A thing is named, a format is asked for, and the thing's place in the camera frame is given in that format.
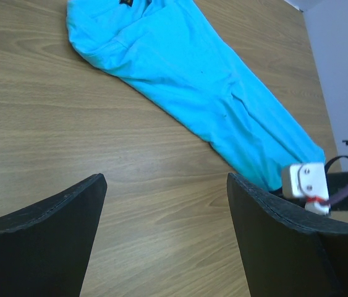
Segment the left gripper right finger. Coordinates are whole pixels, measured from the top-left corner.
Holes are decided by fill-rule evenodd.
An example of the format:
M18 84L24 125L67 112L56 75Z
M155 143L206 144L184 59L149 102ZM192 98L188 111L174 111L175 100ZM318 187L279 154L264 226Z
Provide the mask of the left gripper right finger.
M348 223L309 212L238 174L227 196L252 296L348 296Z

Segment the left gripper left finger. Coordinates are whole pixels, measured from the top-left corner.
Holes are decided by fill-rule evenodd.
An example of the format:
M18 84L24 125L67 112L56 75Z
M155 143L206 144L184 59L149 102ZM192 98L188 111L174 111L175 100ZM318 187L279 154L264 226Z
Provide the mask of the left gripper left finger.
M0 296L79 296L106 191L94 174L0 217Z

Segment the turquoise t-shirt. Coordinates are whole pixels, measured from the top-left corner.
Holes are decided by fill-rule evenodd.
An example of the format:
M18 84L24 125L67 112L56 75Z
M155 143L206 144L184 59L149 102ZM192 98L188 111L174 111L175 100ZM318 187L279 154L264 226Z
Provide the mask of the turquoise t-shirt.
M69 41L170 114L253 184L325 154L193 1L69 1Z

